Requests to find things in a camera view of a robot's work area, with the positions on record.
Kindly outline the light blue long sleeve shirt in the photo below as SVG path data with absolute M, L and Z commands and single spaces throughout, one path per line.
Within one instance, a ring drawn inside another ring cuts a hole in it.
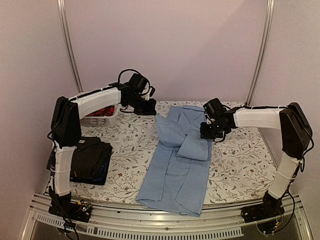
M 155 116 L 158 143 L 136 201 L 149 208 L 199 217 L 207 190 L 212 141 L 202 139 L 204 109 L 171 106 Z

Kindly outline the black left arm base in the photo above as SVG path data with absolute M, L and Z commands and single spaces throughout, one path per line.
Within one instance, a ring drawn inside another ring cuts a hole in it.
M 83 200 L 72 202 L 70 194 L 65 196 L 54 194 L 51 197 L 48 212 L 68 220 L 88 223 L 92 213 L 92 205 L 85 203 Z

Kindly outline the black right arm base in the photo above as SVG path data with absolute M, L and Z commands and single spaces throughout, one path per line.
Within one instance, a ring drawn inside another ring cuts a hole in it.
M 273 234 L 284 218 L 282 197 L 276 199 L 267 191 L 262 203 L 245 206 L 241 209 L 241 217 L 245 223 L 263 221 L 257 224 L 258 230 L 264 235 Z

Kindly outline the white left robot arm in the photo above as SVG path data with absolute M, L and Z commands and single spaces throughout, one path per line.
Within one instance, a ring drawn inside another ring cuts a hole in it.
M 118 83 L 70 98 L 59 97 L 47 135 L 52 141 L 48 169 L 54 178 L 53 192 L 59 197 L 70 193 L 72 156 L 82 136 L 80 120 L 83 117 L 115 105 L 131 106 L 136 115 L 154 116 L 156 103 L 155 99 L 142 96 L 134 88 Z

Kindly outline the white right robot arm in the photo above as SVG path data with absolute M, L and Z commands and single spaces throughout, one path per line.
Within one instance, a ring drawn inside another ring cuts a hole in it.
M 292 102 L 286 106 L 237 106 L 227 108 L 218 98 L 204 104 L 205 121 L 200 124 L 200 136 L 216 143 L 237 128 L 265 128 L 281 132 L 282 156 L 273 182 L 266 191 L 268 199 L 259 206 L 262 218 L 269 218 L 278 210 L 278 203 L 303 171 L 305 154 L 314 147 L 312 128 L 300 105 Z

